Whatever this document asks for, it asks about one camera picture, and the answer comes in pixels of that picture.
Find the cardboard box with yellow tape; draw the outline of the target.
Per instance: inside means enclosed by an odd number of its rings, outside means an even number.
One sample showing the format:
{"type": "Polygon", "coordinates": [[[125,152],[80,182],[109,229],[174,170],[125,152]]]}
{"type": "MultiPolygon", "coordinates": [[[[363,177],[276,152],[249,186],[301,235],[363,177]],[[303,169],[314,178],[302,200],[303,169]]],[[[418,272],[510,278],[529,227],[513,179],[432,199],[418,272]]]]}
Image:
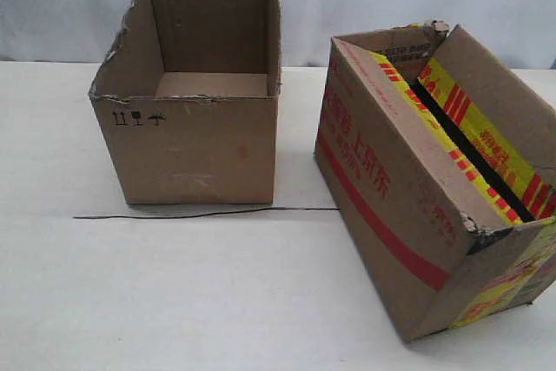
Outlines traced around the cardboard box with yellow tape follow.
{"type": "Polygon", "coordinates": [[[460,26],[332,39],[314,157],[403,341],[555,280],[555,110],[460,26]]]}

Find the thin black floor line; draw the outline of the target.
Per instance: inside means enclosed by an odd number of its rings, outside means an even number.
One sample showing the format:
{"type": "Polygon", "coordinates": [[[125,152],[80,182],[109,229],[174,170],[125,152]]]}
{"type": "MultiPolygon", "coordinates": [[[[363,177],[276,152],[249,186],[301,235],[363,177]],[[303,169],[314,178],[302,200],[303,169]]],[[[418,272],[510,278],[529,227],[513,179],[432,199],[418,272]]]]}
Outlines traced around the thin black floor line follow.
{"type": "Polygon", "coordinates": [[[237,210],[218,210],[199,213],[187,213],[180,215],[156,214],[156,215],[74,215],[74,220],[111,220],[111,219],[132,219],[132,220],[169,220],[169,219],[195,219],[222,215],[247,215],[261,212],[332,212],[339,211],[338,208],[317,208],[317,207],[259,207],[237,210]]]}

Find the open plain cardboard box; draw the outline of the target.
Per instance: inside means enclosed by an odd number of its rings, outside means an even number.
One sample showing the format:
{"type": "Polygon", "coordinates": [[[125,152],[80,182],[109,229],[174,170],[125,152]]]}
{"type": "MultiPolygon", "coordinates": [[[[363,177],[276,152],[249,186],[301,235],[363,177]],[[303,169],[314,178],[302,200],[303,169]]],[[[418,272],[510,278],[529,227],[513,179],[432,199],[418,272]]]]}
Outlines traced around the open plain cardboard box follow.
{"type": "Polygon", "coordinates": [[[265,204],[280,88],[280,0],[131,0],[88,95],[128,204],[265,204]]]}

